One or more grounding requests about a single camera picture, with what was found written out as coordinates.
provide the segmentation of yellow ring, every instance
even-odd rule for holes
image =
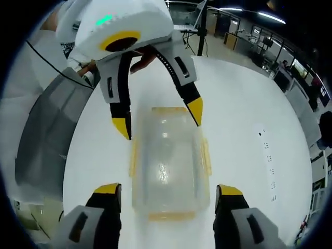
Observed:
[[[121,31],[115,35],[112,35],[105,39],[102,43],[100,43],[99,48],[102,50],[106,50],[106,47],[115,42],[116,40],[128,38],[128,37],[133,37],[139,40],[141,38],[141,33],[138,31]]]

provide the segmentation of white table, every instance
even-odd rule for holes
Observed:
[[[312,175],[309,150],[301,125],[278,86],[269,78],[232,63],[194,57],[203,97],[202,129],[212,164],[210,207],[190,222],[147,223],[131,206],[129,161],[131,143],[113,127],[109,105],[100,87],[91,95],[69,149],[63,207],[68,214],[85,205],[93,191],[122,183],[122,230],[119,248],[215,248],[215,191],[218,184],[240,189],[249,206],[259,208],[292,244],[309,213]],[[133,134],[138,107],[184,106],[162,64],[129,77]],[[271,202],[266,154],[256,126],[266,130],[275,169],[277,200]]]

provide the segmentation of transparent lid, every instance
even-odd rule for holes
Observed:
[[[155,107],[133,143],[132,205],[151,220],[187,219],[209,205],[202,131],[183,107]]]

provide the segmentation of black circular opening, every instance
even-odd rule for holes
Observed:
[[[116,40],[116,41],[112,42],[111,44],[107,45],[106,51],[108,51],[108,52],[122,51],[122,50],[125,50],[125,49],[133,46],[136,41],[137,41],[137,38],[134,38],[134,37],[127,37],[127,38],[123,38],[120,40]]]

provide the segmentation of green led light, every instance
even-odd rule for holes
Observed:
[[[104,22],[108,21],[112,19],[112,15],[105,15],[102,19],[99,19],[96,23],[96,25],[101,25],[103,24]]]

